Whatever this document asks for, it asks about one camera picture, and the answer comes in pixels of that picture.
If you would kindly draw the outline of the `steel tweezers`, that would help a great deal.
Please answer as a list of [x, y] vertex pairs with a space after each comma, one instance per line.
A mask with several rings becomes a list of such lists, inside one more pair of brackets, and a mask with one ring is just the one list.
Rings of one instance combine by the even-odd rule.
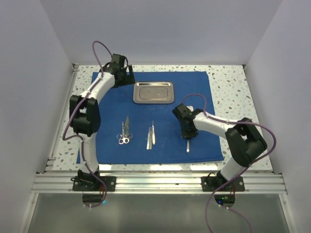
[[187, 139], [186, 152], [189, 153], [189, 151], [190, 151], [190, 139]]

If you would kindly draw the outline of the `steel instrument tray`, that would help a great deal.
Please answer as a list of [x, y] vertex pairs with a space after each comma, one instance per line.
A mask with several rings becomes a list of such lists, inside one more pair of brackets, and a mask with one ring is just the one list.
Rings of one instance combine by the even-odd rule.
[[133, 90], [137, 104], [170, 104], [174, 102], [172, 82], [137, 82]]

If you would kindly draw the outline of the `blue surgical cloth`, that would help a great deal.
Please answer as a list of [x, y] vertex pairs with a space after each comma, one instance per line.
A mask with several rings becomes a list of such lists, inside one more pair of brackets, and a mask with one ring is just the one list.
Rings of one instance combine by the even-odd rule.
[[[181, 137], [180, 123], [172, 110], [180, 103], [205, 108], [214, 113], [209, 77], [205, 72], [136, 72], [136, 82], [172, 82], [174, 102], [137, 104], [133, 85], [111, 88], [99, 103], [101, 125], [96, 133], [96, 156], [99, 164], [178, 164], [223, 160], [218, 136], [200, 131], [190, 140]], [[128, 144], [120, 145], [117, 135], [129, 116]], [[155, 126], [155, 145], [147, 150], [148, 130]]]

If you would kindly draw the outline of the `steel surgical scissors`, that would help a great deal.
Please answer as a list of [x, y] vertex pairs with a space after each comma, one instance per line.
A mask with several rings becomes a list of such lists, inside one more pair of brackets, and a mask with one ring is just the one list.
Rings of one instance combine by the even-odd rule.
[[133, 135], [129, 133], [129, 116], [127, 116], [125, 120], [124, 137], [128, 139], [131, 139], [133, 137]]

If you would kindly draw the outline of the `short steel scissors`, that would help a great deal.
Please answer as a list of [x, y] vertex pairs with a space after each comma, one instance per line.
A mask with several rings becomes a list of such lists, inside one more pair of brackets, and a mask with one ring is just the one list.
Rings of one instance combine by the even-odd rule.
[[130, 139], [123, 137], [122, 139], [118, 140], [119, 144], [128, 144]]

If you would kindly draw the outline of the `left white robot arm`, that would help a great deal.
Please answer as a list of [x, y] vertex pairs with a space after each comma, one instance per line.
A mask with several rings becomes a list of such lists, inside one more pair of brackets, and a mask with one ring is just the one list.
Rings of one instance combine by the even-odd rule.
[[96, 156], [96, 133], [101, 125], [99, 103], [111, 88], [135, 83], [133, 68], [124, 55], [113, 54], [111, 61], [100, 68], [90, 87], [69, 100], [69, 123], [80, 138], [80, 162], [78, 181], [84, 182], [89, 190], [97, 190], [103, 181], [99, 175]]

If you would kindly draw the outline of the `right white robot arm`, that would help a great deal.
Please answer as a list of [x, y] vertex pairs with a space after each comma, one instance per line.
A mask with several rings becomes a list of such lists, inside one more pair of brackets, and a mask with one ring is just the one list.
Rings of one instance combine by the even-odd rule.
[[181, 136], [192, 139], [198, 131], [205, 131], [225, 139], [231, 159], [214, 177], [207, 176], [203, 183], [221, 190], [228, 190], [234, 184], [234, 177], [249, 167], [266, 149], [267, 144], [249, 118], [226, 120], [209, 114], [203, 109], [191, 110], [180, 104], [172, 110], [180, 123]]

